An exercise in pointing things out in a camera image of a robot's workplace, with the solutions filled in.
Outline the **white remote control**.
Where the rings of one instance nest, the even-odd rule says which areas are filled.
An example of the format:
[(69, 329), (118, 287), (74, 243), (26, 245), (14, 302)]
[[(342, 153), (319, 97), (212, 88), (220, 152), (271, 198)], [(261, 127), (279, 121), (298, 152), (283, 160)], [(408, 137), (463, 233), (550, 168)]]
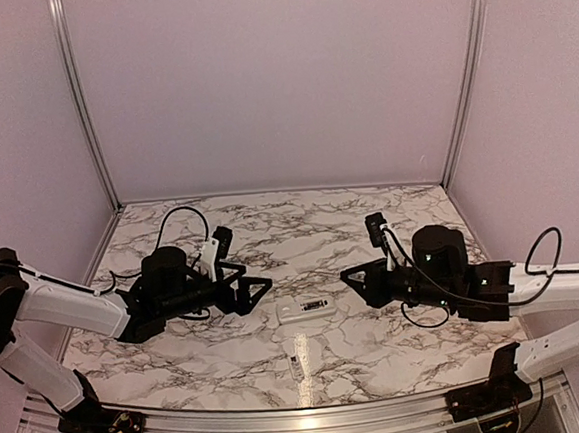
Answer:
[(293, 324), (307, 320), (330, 317), (337, 311), (337, 306), (332, 298), (318, 297), (318, 299), (305, 299), (281, 304), (277, 307), (276, 316), (280, 324)]

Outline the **white battery cover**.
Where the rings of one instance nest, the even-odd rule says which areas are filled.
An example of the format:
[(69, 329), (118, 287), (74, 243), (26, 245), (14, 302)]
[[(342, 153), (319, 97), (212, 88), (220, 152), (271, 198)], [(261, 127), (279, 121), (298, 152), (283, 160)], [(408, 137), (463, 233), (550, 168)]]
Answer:
[(289, 356), (289, 368), (291, 370), (293, 379), (296, 381), (301, 381), (305, 378), (305, 372), (302, 367), (302, 363), (296, 355)]

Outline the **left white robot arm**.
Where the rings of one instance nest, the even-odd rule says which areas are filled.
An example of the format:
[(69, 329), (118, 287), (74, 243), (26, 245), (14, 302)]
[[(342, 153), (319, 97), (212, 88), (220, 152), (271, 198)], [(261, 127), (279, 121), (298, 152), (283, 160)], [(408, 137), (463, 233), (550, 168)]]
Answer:
[(273, 285), (226, 261), (233, 233), (219, 227), (204, 242), (200, 260), (163, 246), (142, 259), (140, 275), (126, 291), (96, 291), (23, 267), (12, 249), (0, 248), (0, 368), (70, 415), (86, 433), (107, 433), (111, 415), (90, 384), (60, 365), (22, 334), (21, 322), (44, 322), (92, 331), (126, 344), (162, 333), (169, 320), (211, 307), (240, 317), (253, 311)]

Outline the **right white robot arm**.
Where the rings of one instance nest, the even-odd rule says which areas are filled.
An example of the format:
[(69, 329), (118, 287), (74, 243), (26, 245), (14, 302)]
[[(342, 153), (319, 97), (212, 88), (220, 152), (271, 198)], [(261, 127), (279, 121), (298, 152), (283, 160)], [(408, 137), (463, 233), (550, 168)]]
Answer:
[[(345, 269), (340, 278), (362, 300), (380, 309), (392, 302), (428, 306), (470, 322), (498, 322), (565, 309), (579, 310), (579, 264), (546, 266), (530, 261), (467, 259), (464, 235), (446, 226), (425, 226), (405, 250), (387, 225), (373, 231), (380, 260)], [(513, 342), (492, 358), (491, 377), (479, 400), (500, 409), (518, 390), (579, 362), (579, 320), (544, 337)]]

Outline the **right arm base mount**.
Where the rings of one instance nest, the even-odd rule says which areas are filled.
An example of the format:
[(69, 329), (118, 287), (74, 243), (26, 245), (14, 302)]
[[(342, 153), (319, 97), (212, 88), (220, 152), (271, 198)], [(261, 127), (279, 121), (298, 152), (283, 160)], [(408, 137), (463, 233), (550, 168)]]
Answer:
[(519, 346), (512, 342), (496, 350), (486, 381), (450, 390), (445, 395), (454, 422), (514, 408), (531, 399), (531, 386), (516, 373), (515, 354)]

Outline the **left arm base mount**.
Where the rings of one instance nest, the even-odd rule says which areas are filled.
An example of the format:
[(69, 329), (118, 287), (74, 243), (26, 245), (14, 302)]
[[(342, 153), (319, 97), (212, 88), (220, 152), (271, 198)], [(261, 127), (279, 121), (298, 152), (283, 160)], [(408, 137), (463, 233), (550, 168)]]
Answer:
[(141, 412), (105, 407), (82, 373), (73, 374), (81, 385), (82, 398), (67, 410), (57, 408), (62, 433), (143, 433), (145, 416)]

